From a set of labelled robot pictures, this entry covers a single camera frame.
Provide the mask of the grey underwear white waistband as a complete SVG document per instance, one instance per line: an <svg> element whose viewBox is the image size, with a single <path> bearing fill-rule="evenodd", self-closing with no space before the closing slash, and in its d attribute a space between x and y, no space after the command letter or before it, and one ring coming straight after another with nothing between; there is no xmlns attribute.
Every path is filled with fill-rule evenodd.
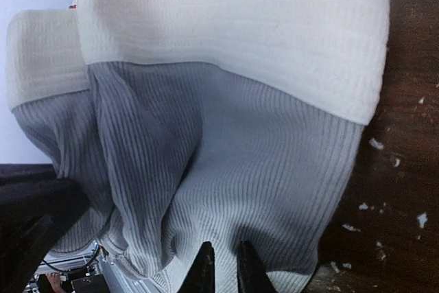
<svg viewBox="0 0 439 293"><path fill-rule="evenodd" d="M50 252L99 242L177 292L203 242L302 292L379 101L390 0L78 0L18 13L8 104L91 201Z"/></svg>

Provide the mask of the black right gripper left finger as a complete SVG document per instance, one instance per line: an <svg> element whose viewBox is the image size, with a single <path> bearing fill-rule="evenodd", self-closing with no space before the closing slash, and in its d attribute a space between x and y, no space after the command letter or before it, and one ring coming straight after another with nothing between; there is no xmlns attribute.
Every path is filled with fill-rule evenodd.
<svg viewBox="0 0 439 293"><path fill-rule="evenodd" d="M215 253L210 242L204 242L178 293L215 292Z"/></svg>

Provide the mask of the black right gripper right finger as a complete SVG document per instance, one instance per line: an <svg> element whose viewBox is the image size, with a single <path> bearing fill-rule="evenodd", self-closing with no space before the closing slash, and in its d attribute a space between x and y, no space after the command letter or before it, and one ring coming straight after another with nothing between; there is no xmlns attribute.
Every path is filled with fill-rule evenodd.
<svg viewBox="0 0 439 293"><path fill-rule="evenodd" d="M263 262L250 242L237 247L237 285L240 293L276 293Z"/></svg>

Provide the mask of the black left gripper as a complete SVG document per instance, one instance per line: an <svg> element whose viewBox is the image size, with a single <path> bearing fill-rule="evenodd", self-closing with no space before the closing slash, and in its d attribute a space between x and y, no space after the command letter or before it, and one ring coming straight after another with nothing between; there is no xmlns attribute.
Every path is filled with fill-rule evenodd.
<svg viewBox="0 0 439 293"><path fill-rule="evenodd" d="M1 165L1 291L22 292L89 207L80 185L51 165Z"/></svg>

